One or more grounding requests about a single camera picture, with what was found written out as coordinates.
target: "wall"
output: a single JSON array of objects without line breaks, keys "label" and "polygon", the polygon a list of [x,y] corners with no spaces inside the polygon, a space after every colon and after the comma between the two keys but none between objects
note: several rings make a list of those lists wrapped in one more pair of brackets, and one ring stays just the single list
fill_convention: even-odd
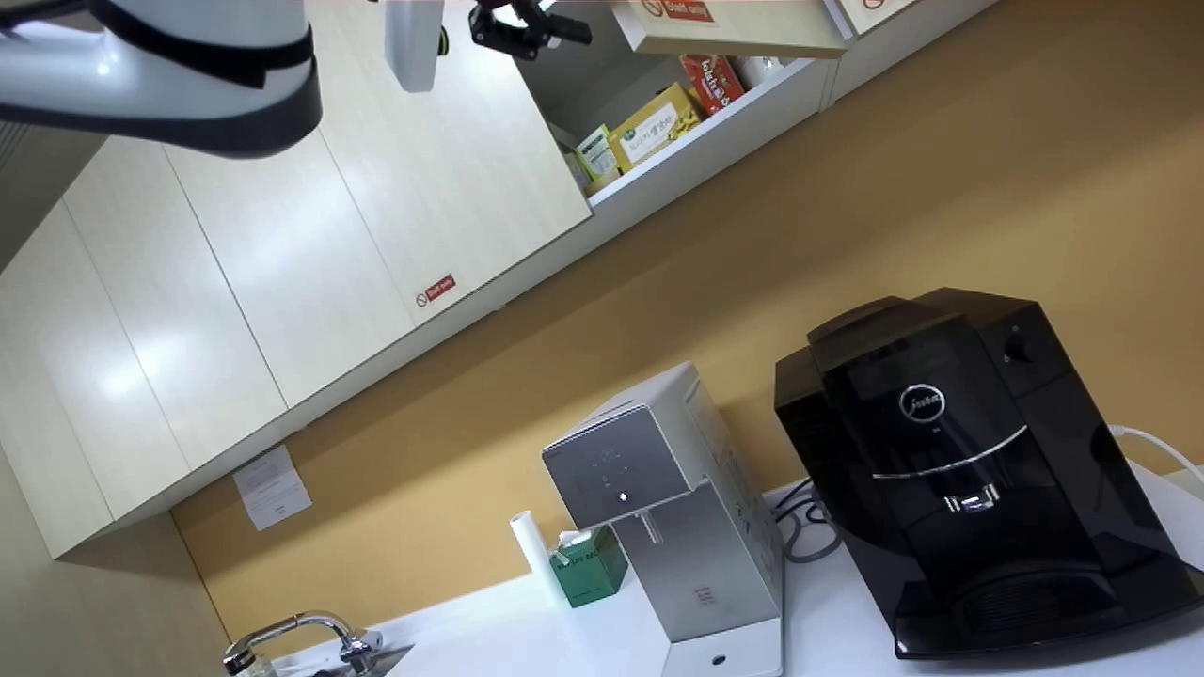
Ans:
[{"label": "wall", "polygon": [[0,675],[223,675],[223,624],[170,520],[49,560],[0,456],[0,541]]},{"label": "wall", "polygon": [[1039,298],[1105,417],[1204,452],[1200,27],[1193,0],[1006,0],[299,433],[310,516],[254,536],[230,482],[182,503],[220,612],[386,622],[518,577],[510,520],[565,526],[544,443],[675,360],[782,484],[774,360],[880,295]]}]

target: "ceiling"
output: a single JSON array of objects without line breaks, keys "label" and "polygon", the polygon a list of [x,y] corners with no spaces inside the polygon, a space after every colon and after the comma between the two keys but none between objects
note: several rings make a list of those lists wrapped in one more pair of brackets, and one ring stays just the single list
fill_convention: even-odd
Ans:
[{"label": "ceiling", "polygon": [[9,266],[97,148],[102,137],[91,132],[0,120],[0,266]]}]

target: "yellow wall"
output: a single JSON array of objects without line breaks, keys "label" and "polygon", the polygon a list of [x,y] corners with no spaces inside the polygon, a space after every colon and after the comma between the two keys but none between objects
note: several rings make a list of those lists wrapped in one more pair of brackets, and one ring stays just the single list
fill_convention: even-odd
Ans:
[{"label": "yellow wall", "polygon": [[1006,0],[294,438],[310,516],[254,536],[210,484],[179,525],[228,627],[518,577],[510,520],[565,526],[547,441],[675,360],[763,488],[799,479],[772,368],[880,295],[1041,301],[1105,417],[1204,459],[1200,27],[1196,0]]}]

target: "stainless steel dispenser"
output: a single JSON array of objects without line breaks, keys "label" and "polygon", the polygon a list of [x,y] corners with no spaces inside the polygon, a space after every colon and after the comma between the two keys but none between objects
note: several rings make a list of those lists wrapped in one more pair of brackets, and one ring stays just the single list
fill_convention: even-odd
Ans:
[{"label": "stainless steel dispenser", "polygon": [[782,545],[693,365],[547,447],[576,526],[615,526],[668,635],[668,677],[782,675]]}]

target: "black coffee machine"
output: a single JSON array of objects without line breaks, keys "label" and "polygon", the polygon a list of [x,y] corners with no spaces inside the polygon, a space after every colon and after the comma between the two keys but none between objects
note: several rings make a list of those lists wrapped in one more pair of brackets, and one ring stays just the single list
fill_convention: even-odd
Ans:
[{"label": "black coffee machine", "polygon": [[900,660],[1031,649],[1200,606],[1035,301],[883,298],[779,360],[774,410]]}]

